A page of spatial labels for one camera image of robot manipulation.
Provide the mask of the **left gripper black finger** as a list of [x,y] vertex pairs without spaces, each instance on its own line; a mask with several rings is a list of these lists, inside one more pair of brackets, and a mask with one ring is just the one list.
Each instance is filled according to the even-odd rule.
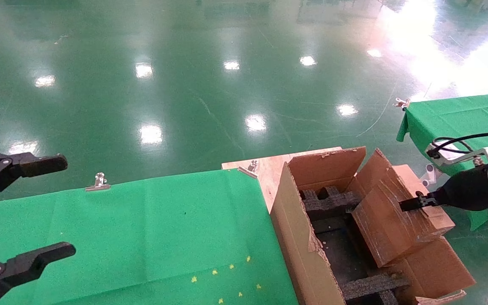
[[74,245],[60,242],[0,262],[0,299],[16,286],[38,280],[48,264],[75,254]]
[[0,153],[0,192],[22,177],[47,175],[68,167],[64,155],[38,158],[30,152],[5,155]]

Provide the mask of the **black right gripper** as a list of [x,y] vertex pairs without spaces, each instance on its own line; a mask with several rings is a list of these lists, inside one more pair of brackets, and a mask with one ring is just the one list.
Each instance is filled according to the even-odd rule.
[[416,197],[399,203],[402,211],[440,205],[467,211],[488,209],[488,164],[458,172],[433,193],[415,192]]

